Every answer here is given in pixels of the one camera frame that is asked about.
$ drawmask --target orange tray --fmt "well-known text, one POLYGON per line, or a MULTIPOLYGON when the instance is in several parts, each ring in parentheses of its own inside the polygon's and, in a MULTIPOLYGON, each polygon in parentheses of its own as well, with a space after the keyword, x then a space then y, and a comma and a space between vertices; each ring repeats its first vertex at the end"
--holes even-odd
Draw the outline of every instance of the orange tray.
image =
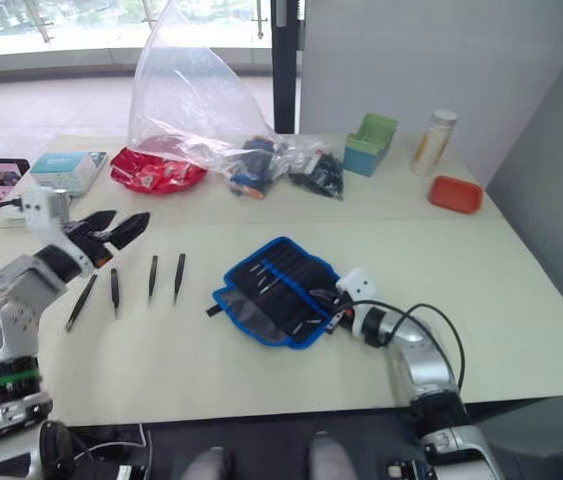
POLYGON ((439 176, 432 182, 428 200, 437 207, 470 214, 481 208, 483 189, 458 178, 439 176))

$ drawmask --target white wall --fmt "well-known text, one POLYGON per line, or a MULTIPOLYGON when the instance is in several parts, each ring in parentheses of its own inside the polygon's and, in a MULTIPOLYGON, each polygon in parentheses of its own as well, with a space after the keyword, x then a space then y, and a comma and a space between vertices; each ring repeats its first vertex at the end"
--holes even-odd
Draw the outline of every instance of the white wall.
POLYGON ((419 132, 450 108, 482 184, 563 65, 563 0, 309 0, 306 25, 302 133, 353 131, 366 112, 419 132))

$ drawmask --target robotic arm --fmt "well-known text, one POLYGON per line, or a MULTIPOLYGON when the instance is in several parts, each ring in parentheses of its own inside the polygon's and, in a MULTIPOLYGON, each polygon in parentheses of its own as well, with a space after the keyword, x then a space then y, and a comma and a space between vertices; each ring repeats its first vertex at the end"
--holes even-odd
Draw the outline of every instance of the robotic arm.
MULTIPOLYGON (((344 303, 372 299, 376 293, 361 269, 342 277, 337 289, 344 296, 344 303)), ((398 312, 358 305, 354 315, 336 316, 328 329, 332 331, 340 325, 354 337, 379 348, 385 345, 401 316, 398 312)), ((417 437, 436 475, 426 478, 503 480, 487 441, 465 410, 446 358, 428 333, 406 320, 391 343, 386 355, 390 378, 395 382, 392 389, 414 413, 417 437)))
POLYGON ((28 228, 49 245, 0 270, 0 479, 65 479, 74 471, 72 439, 65 425, 48 420, 52 400, 41 390, 36 357, 39 320, 70 280, 112 258, 105 243, 124 248, 150 215, 111 231, 105 229, 114 211, 70 222, 67 197, 47 188, 26 193, 22 209, 28 228))

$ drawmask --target bottle cap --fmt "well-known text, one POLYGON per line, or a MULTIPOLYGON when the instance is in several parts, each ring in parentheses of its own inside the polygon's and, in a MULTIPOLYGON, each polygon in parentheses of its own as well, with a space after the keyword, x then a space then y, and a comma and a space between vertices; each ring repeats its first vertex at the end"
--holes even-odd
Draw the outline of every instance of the bottle cap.
POLYGON ((458 119, 458 115, 452 110, 435 110, 432 112, 432 121, 444 127, 453 127, 458 119))

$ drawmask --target tiled floor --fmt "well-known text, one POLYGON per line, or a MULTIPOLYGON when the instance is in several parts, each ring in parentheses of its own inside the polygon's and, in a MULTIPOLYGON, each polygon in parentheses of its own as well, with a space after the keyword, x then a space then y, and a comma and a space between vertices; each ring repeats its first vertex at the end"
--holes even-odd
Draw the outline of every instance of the tiled floor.
MULTIPOLYGON (((273 124, 272 78, 241 77, 273 124)), ((0 157, 31 163, 57 135, 125 135, 132 77, 0 83, 0 157)))

